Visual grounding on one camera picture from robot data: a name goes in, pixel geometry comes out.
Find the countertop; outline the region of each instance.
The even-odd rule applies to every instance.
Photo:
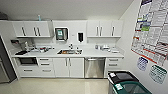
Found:
[[[97,49],[82,49],[81,54],[57,54],[60,50],[64,49],[50,49],[47,52],[40,53],[40,52],[28,52],[24,55],[14,55],[12,54],[12,57],[41,57],[41,58],[46,58],[46,57],[124,57],[121,53],[112,53],[112,52],[107,52],[107,51],[102,51],[102,50],[97,50]]]

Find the gray floor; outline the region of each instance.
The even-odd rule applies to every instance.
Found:
[[[108,94],[107,79],[22,78],[0,84],[0,94]]]

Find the paper towel dispenser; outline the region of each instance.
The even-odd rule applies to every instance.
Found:
[[[68,29],[67,28],[55,28],[56,40],[67,40]]]

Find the cabinet handle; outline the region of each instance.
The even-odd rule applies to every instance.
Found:
[[[65,58],[65,61],[66,61],[66,66],[67,66],[67,58]]]
[[[50,64],[41,64],[41,65],[50,65]]]
[[[70,66],[71,66],[71,61],[70,61],[70,58],[69,58],[69,64],[70,64]]]
[[[24,70],[24,71],[33,71],[33,70]]]
[[[109,59],[110,61],[118,61],[118,59]]]
[[[26,36],[25,32],[24,32],[24,28],[22,27],[22,31],[23,31],[23,35]]]
[[[39,30],[39,28],[38,28],[38,27],[37,27],[37,30],[38,30],[39,36],[41,36],[41,35],[40,35],[40,30]]]
[[[113,36],[113,34],[114,34],[114,26],[113,26],[113,30],[112,30],[112,36]]]
[[[96,36],[98,36],[98,27],[97,27],[97,35]]]
[[[36,34],[36,28],[34,27],[34,32],[35,32],[35,35],[37,36],[37,34]]]
[[[40,59],[40,60],[48,60],[48,59]]]
[[[109,66],[117,66],[117,64],[109,64]]]
[[[42,70],[43,72],[50,72],[51,70]]]
[[[102,27],[100,28],[100,36],[101,36],[101,32],[102,32]]]

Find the stainless steel dishwasher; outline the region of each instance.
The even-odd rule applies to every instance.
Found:
[[[85,58],[85,78],[104,78],[105,57]]]

